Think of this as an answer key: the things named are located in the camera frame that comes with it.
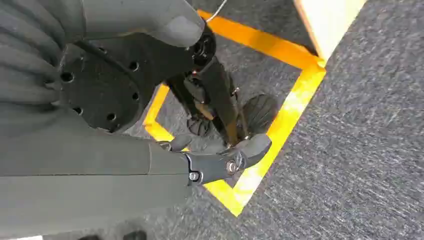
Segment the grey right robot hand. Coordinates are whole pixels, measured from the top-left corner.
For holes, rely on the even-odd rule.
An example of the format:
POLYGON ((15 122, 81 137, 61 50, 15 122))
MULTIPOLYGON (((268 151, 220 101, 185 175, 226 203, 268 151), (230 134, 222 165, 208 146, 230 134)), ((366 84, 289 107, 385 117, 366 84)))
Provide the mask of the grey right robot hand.
POLYGON ((0 236, 132 218, 257 164, 272 142, 239 141, 214 38, 185 0, 1 1, 0 236), (229 149, 124 135, 157 85, 194 77, 229 149))

